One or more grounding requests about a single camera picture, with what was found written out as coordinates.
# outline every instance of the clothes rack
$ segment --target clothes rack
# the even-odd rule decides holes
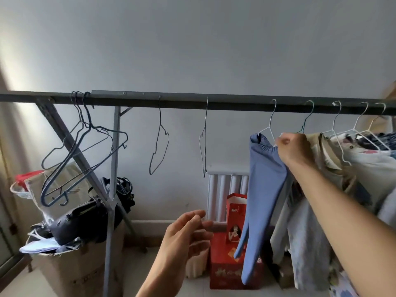
[[[120,130],[120,119],[123,114],[132,107],[158,107],[158,97],[161,96],[161,108],[185,108],[185,109],[209,109],[209,110],[237,110],[237,111],[273,111],[273,99],[277,100],[277,112],[306,112],[310,113],[312,104],[307,102],[311,100],[315,107],[314,113],[336,114],[339,111],[338,106],[332,105],[332,102],[339,100],[342,104],[341,114],[361,114],[366,108],[362,102],[369,102],[369,108],[365,114],[369,115],[387,115],[396,116],[396,102],[383,101],[386,104],[386,111],[383,113],[382,104],[374,104],[378,99],[355,99],[355,98],[328,98],[328,97],[288,97],[288,96],[257,96],[257,95],[240,95],[240,94],[193,94],[193,93],[156,93],[156,92],[130,92],[130,91],[92,91],[89,97],[84,98],[84,104],[97,106],[114,106],[114,130]],[[42,93],[27,91],[12,91],[0,93],[0,102],[21,102],[36,103],[42,114],[46,117],[61,141],[65,140],[65,146],[68,151],[71,150],[74,139],[69,130],[59,116],[54,104],[82,104],[82,97],[71,99],[70,93]],[[120,107],[128,108],[121,112]],[[113,134],[113,147],[119,144],[119,133]],[[89,171],[85,156],[76,150],[73,156],[75,162],[82,171]],[[109,276],[112,267],[111,263],[111,238],[114,229],[114,211],[117,204],[128,229],[135,238],[139,238],[134,233],[131,221],[127,218],[126,212],[116,195],[116,176],[118,164],[118,151],[111,158],[111,185],[110,194],[107,195],[105,187],[101,184],[95,173],[87,176],[89,183],[95,189],[101,200],[108,209],[108,225],[105,255],[105,279],[103,287],[103,296],[108,297]]]

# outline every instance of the light blue fabric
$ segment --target light blue fabric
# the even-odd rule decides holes
[[[276,200],[283,187],[288,169],[262,134],[250,137],[250,175],[247,206],[242,236],[234,257],[240,257],[247,242],[242,282],[247,284],[260,255],[265,230],[271,219]]]

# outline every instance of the radiator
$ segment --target radiator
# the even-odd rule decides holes
[[[206,218],[215,222],[226,221],[226,198],[229,194],[248,193],[249,172],[215,170],[208,168]]]

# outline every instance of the floor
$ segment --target floor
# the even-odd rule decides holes
[[[143,283],[157,254],[151,248],[143,255],[132,249],[125,252],[124,297],[134,297]],[[209,277],[186,279],[178,297],[328,297],[328,292],[306,293],[295,289],[281,290],[278,285],[266,286],[258,291],[210,290]],[[28,273],[25,269],[12,283],[0,293],[0,297],[56,297],[44,276],[38,269]]]

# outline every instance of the red object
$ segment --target red object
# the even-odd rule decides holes
[[[19,186],[23,187],[25,189],[25,191],[27,192],[28,190],[27,190],[27,187],[26,187],[26,184],[25,184],[25,180],[30,178],[30,177],[32,177],[32,176],[34,176],[34,175],[40,174],[41,172],[44,172],[44,171],[43,170],[39,170],[39,171],[29,172],[29,173],[26,173],[26,174],[16,175],[15,176],[15,181],[18,183]]]
[[[233,193],[227,196],[227,243],[238,244],[246,215],[248,196]]]
[[[259,257],[248,285],[241,275],[245,250],[234,259],[236,246],[225,242],[226,232],[216,232],[210,242],[210,288],[212,290],[257,290],[263,283],[263,261]]]

